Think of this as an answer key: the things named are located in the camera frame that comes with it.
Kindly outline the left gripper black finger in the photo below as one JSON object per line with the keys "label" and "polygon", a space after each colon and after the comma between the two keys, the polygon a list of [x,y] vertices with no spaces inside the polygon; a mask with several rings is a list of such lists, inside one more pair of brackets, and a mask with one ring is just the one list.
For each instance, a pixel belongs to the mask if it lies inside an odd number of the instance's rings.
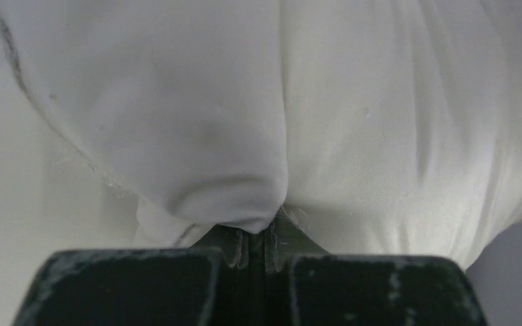
{"label": "left gripper black finger", "polygon": [[264,231],[267,325],[486,325],[453,261],[334,255],[283,211]]}
{"label": "left gripper black finger", "polygon": [[182,249],[74,249],[38,269],[15,325],[236,325],[247,234],[215,226]]}

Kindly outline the white pillow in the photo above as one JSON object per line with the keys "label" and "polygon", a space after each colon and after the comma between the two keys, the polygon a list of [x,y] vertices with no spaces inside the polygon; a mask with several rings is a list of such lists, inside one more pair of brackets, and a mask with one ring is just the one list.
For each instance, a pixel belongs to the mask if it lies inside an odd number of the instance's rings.
{"label": "white pillow", "polygon": [[522,221],[522,1],[0,1],[0,38],[145,243],[283,211],[467,268]]}

